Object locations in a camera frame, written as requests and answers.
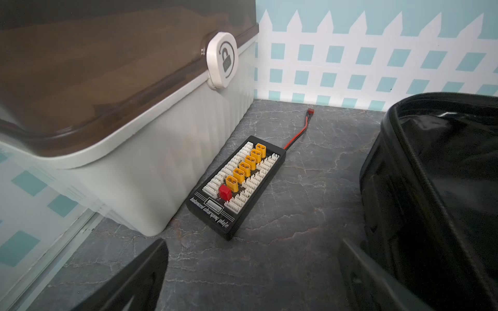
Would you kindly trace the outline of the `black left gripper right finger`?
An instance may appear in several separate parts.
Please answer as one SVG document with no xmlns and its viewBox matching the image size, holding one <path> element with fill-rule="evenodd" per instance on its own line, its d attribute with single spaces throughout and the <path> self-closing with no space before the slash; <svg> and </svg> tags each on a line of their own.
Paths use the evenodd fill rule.
<svg viewBox="0 0 498 311">
<path fill-rule="evenodd" d="M 339 247 L 339 266 L 352 310 L 431 310 L 352 241 Z"/>
</svg>

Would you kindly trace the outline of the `black hard-shell suitcase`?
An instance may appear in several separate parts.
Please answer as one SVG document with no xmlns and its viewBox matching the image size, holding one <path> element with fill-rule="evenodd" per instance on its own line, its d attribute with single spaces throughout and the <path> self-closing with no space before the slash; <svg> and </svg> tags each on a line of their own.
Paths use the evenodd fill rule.
<svg viewBox="0 0 498 311">
<path fill-rule="evenodd" d="M 360 172 L 366 252 L 436 310 L 497 309 L 497 98 L 392 106 Z"/>
</svg>

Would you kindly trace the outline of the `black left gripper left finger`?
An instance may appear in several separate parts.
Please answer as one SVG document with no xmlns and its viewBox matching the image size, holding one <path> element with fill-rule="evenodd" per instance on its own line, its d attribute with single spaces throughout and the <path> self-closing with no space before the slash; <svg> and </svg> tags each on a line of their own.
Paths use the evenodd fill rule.
<svg viewBox="0 0 498 311">
<path fill-rule="evenodd" d="M 169 263 L 166 241 L 158 239 L 75 310 L 155 310 Z"/>
</svg>

